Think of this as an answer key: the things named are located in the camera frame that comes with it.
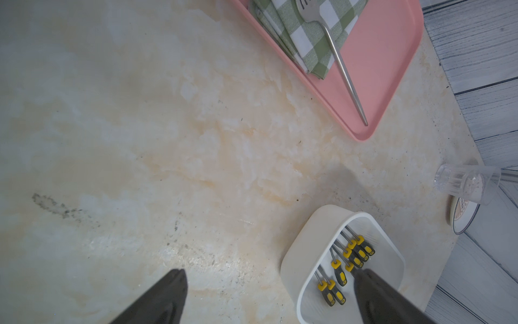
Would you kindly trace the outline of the white storage box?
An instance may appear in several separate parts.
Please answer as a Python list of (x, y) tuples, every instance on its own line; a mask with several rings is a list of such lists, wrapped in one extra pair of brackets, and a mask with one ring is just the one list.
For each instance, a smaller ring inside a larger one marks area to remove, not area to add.
[(340, 289), (345, 295), (345, 304), (335, 306), (326, 304), (314, 275), (322, 267), (330, 279), (335, 277), (329, 249), (336, 240), (347, 243), (340, 235), (345, 227), (364, 236), (374, 248), (375, 254), (365, 267), (394, 289), (401, 287), (405, 260), (375, 218), (369, 213), (353, 212), (335, 205), (322, 206), (308, 219), (281, 264), (281, 281), (294, 302), (301, 323), (362, 322), (352, 274), (346, 274), (348, 283)]

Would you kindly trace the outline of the orange patterned plate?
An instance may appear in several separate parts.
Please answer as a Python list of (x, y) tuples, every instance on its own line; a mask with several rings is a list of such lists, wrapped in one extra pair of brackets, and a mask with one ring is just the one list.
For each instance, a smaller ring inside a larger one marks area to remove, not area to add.
[(480, 208), (480, 204), (453, 197), (449, 209), (448, 224), (454, 234), (461, 235), (469, 228)]

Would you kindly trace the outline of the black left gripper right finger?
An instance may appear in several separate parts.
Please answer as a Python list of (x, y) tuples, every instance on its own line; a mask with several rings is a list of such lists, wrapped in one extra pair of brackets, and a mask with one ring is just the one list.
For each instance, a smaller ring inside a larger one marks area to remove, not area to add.
[(371, 269), (354, 269), (353, 276), (363, 323), (434, 323)]

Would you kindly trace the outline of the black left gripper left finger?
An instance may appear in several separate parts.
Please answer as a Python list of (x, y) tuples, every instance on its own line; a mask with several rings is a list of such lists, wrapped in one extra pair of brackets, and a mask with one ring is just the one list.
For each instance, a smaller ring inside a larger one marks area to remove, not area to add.
[(179, 323), (188, 295), (184, 269), (173, 269), (111, 323)]

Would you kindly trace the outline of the pink tray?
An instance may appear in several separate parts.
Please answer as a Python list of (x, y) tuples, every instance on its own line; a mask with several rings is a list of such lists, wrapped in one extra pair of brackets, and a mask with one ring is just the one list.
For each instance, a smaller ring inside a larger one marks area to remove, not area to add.
[(424, 32), (419, 1), (368, 2), (340, 51), (365, 111), (368, 120), (365, 126), (336, 64), (324, 80), (306, 74), (249, 13), (248, 1), (232, 4), (302, 81), (312, 98), (320, 101), (344, 131), (358, 142), (368, 140), (375, 132)]

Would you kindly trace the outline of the clear plastic cup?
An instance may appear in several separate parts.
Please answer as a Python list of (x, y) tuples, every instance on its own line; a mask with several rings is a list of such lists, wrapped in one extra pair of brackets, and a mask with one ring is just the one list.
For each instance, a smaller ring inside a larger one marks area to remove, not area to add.
[(434, 186), (442, 193), (488, 205), (497, 192), (500, 178), (499, 167), (443, 164), (434, 177)]

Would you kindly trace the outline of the green checkered cloth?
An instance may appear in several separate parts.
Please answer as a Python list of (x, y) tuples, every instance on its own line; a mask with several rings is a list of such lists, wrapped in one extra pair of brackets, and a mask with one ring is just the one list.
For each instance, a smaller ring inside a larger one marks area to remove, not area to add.
[[(321, 15), (340, 49), (367, 1), (318, 1)], [(307, 74), (323, 80), (334, 63), (325, 32), (317, 22), (305, 22), (295, 1), (250, 1), (249, 12), (285, 54)]]

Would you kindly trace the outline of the file tool black handle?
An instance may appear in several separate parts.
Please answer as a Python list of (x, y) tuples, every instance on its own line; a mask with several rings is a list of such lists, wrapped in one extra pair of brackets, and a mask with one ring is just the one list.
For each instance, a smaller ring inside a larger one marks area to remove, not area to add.
[(324, 298), (326, 304), (329, 306), (334, 306), (335, 298), (328, 288), (327, 281), (322, 277), (322, 275), (320, 274), (320, 271), (318, 271), (318, 270), (315, 271), (314, 275), (316, 276), (317, 281), (318, 281), (318, 283), (317, 283), (318, 290), (321, 292), (322, 297)]

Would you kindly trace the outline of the right aluminium frame post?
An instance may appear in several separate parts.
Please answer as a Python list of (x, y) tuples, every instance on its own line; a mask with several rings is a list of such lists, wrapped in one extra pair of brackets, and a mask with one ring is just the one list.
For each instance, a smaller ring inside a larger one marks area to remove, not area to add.
[(501, 182), (518, 183), (518, 171), (502, 169), (500, 175)]

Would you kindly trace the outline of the metal utensil on tray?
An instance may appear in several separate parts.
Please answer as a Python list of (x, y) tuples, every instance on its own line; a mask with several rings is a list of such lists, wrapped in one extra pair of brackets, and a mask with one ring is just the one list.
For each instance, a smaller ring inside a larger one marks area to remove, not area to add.
[(307, 22), (307, 23), (317, 22), (321, 26), (321, 28), (326, 36), (326, 40), (329, 43), (331, 52), (335, 57), (335, 61), (337, 62), (338, 66), (339, 66), (339, 71), (341, 73), (342, 79), (347, 87), (350, 97), (352, 98), (356, 111), (359, 114), (363, 124), (365, 126), (368, 126), (368, 120), (364, 113), (362, 104), (360, 102), (360, 98), (358, 97), (356, 89), (353, 85), (352, 78), (349, 75), (349, 72), (347, 71), (347, 68), (344, 64), (343, 58), (342, 58), (340, 52), (338, 51), (336, 44), (332, 38), (332, 35), (330, 33), (330, 28), (328, 27), (324, 18), (321, 16), (321, 11), (320, 11), (321, 5), (317, 1), (306, 1), (306, 0), (299, 0), (299, 1), (296, 1), (295, 3), (297, 5), (300, 16), (302, 16), (302, 18), (304, 19), (305, 22)]

